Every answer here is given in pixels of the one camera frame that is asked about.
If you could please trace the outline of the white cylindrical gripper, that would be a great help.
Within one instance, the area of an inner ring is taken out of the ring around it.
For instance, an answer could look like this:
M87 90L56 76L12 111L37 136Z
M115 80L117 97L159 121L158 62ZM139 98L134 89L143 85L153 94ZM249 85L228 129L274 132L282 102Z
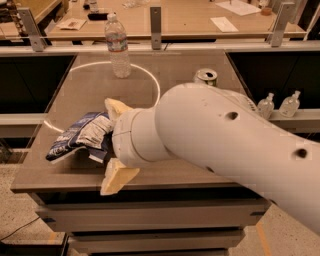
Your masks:
M138 167L172 160L175 155L160 140L154 108L131 110L130 106L112 98L106 98L104 103L109 119L116 122L112 143L118 158L108 162L101 184L100 195L108 196L118 193L135 178L140 172Z

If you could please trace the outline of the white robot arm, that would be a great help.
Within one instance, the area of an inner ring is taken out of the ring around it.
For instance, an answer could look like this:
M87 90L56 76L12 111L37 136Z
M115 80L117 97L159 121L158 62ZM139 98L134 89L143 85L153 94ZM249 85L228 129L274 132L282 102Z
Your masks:
M320 232L320 145L242 105L238 93L199 83L168 90L115 121L112 146L128 167L181 158L256 192Z

